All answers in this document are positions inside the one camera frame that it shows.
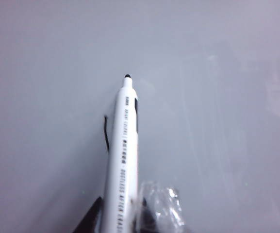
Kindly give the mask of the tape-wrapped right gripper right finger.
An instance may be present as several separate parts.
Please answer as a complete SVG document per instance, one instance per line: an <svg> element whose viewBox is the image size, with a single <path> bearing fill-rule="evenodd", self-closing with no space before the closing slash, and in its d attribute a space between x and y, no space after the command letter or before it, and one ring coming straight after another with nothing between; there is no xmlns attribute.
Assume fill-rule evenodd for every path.
<svg viewBox="0 0 280 233"><path fill-rule="evenodd" d="M183 233L185 226L178 189L153 181L140 185L134 224L136 233Z"/></svg>

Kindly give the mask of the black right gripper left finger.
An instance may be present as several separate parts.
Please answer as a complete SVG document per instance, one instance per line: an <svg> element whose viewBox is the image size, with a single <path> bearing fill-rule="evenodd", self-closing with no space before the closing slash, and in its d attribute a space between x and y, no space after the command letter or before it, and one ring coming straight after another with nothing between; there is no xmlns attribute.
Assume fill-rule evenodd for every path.
<svg viewBox="0 0 280 233"><path fill-rule="evenodd" d="M99 196L75 227L73 233L94 233L102 206L103 198Z"/></svg>

